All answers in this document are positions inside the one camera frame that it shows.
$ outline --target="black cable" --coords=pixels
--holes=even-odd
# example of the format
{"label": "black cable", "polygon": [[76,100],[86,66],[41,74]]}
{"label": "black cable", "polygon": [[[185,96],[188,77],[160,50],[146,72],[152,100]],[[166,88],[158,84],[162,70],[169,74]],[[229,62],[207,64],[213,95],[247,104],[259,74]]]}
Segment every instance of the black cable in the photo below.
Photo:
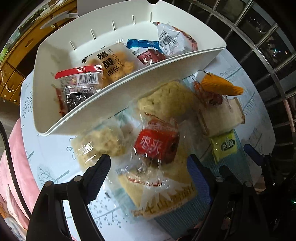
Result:
{"label": "black cable", "polygon": [[26,212],[26,214],[28,215],[29,218],[31,218],[31,212],[24,200],[24,197],[22,196],[22,192],[20,191],[20,186],[18,185],[17,182],[17,177],[15,176],[15,170],[13,168],[13,163],[12,163],[12,158],[11,158],[11,152],[10,152],[10,148],[9,148],[9,142],[8,142],[8,138],[4,129],[4,126],[2,125],[1,121],[0,121],[0,133],[3,139],[3,143],[4,143],[4,147],[5,147],[5,152],[6,152],[6,157],[7,157],[7,162],[8,162],[8,167],[9,167],[9,171],[12,177],[12,182],[13,185],[15,186],[15,190],[17,191],[17,196],[19,197],[19,200]]}

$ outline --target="screw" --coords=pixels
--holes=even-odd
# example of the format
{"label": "screw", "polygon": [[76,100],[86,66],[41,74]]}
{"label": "screw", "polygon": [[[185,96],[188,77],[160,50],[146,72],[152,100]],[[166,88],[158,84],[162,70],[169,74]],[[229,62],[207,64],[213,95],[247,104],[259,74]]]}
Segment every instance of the screw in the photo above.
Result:
{"label": "screw", "polygon": [[74,177],[75,182],[79,182],[82,179],[82,176],[76,176]]}
{"label": "screw", "polygon": [[245,185],[246,185],[248,188],[252,187],[252,183],[250,183],[249,181],[246,181]]}
{"label": "screw", "polygon": [[222,177],[216,177],[216,182],[222,183],[223,182],[223,178]]}
{"label": "screw", "polygon": [[44,183],[44,185],[45,185],[46,187],[49,187],[51,184],[52,184],[52,181],[47,181],[46,183]]}

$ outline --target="barcode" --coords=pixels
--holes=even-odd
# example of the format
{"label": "barcode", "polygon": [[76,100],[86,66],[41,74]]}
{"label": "barcode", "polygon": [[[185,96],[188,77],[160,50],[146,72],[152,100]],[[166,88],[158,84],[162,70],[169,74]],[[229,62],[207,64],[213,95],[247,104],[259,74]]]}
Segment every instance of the barcode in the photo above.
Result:
{"label": "barcode", "polygon": [[94,74],[84,74],[78,75],[79,84],[97,84],[98,83],[98,75],[97,73]]}
{"label": "barcode", "polygon": [[165,46],[167,46],[170,42],[172,42],[174,39],[167,35],[165,38],[163,38],[160,42],[159,45],[163,48]]}

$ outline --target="white snack bag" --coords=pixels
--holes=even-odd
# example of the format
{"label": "white snack bag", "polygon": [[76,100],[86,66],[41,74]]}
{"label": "white snack bag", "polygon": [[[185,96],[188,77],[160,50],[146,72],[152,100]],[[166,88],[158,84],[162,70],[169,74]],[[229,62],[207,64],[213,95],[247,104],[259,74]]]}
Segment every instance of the white snack bag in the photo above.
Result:
{"label": "white snack bag", "polygon": [[167,57],[197,50],[196,41],[182,30],[160,22],[153,24],[157,26],[159,47]]}

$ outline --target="wooden drawer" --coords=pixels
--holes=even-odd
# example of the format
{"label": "wooden drawer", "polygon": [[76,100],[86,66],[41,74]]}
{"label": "wooden drawer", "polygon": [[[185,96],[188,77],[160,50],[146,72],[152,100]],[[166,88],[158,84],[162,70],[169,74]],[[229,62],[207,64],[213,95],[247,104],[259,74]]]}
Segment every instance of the wooden drawer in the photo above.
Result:
{"label": "wooden drawer", "polygon": [[16,43],[17,46],[15,49],[11,50],[11,54],[9,55],[7,62],[16,68],[18,64],[22,61],[22,59],[27,55],[27,53],[37,44],[39,43],[46,35],[56,30],[56,28],[44,28],[40,29],[40,27],[50,20],[50,16],[45,18],[39,24],[34,26],[34,28],[28,32],[28,34],[20,40],[20,42]]}
{"label": "wooden drawer", "polygon": [[[65,12],[65,11],[69,11],[68,13],[75,13],[77,12],[77,9],[76,9],[76,6],[77,6],[77,1],[73,1],[69,4],[67,4],[66,6],[60,8],[59,10],[55,11],[52,16],[55,17],[57,16],[58,14],[62,13],[62,12]],[[64,25],[65,23],[69,22],[69,18],[66,18],[66,19],[63,19],[61,21],[58,21],[57,22],[57,25],[59,27],[61,27],[62,25]]]}
{"label": "wooden drawer", "polygon": [[16,92],[19,85],[22,83],[23,79],[23,76],[21,76],[18,72],[14,71],[7,82],[7,88],[9,90],[13,89],[13,91],[8,91],[6,88],[4,88],[1,93],[1,97],[3,97],[6,100],[10,100],[12,95]]}
{"label": "wooden drawer", "polygon": [[[14,72],[14,69],[9,66],[8,64],[4,64],[1,67],[2,70],[2,75],[3,75],[3,82],[7,83],[7,81],[9,80],[10,76],[12,75],[12,73]],[[2,92],[2,90],[5,88],[5,84],[3,84],[2,82],[2,78],[0,76],[0,93]]]}
{"label": "wooden drawer", "polygon": [[18,86],[18,88],[14,91],[10,101],[16,105],[20,105],[20,91],[22,89],[22,83]]}

